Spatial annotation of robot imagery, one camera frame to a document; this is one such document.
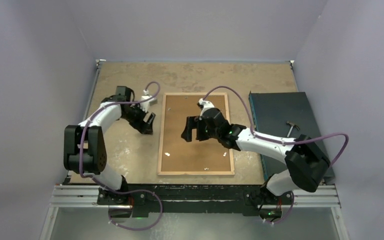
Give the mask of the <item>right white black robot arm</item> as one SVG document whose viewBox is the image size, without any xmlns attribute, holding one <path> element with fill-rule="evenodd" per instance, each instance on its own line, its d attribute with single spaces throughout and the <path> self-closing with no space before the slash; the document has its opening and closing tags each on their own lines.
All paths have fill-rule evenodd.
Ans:
<svg viewBox="0 0 384 240">
<path fill-rule="evenodd" d="M 331 166 L 329 158 L 308 136 L 284 139 L 253 134 L 249 127 L 229 123 L 218 108 L 188 116 L 181 138 L 191 142 L 193 130 L 198 141 L 215 139 L 227 149 L 258 153 L 284 164 L 286 170 L 270 176 L 261 187 L 260 196 L 268 204 L 297 189 L 314 193 Z"/>
</svg>

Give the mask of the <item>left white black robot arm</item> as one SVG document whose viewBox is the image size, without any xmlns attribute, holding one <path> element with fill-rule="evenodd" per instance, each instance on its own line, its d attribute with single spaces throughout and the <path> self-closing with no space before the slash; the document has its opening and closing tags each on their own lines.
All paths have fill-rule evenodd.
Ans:
<svg viewBox="0 0 384 240">
<path fill-rule="evenodd" d="M 145 88 L 139 100 L 127 86 L 117 86 L 115 94 L 104 98 L 97 110 L 77 125 L 64 129 L 63 166 L 82 178 L 92 179 L 118 205 L 129 199 L 128 184 L 107 162 L 105 132 L 116 121 L 123 119 L 142 135 L 153 134 L 155 113 L 149 107 L 156 103 L 157 95 Z"/>
</svg>

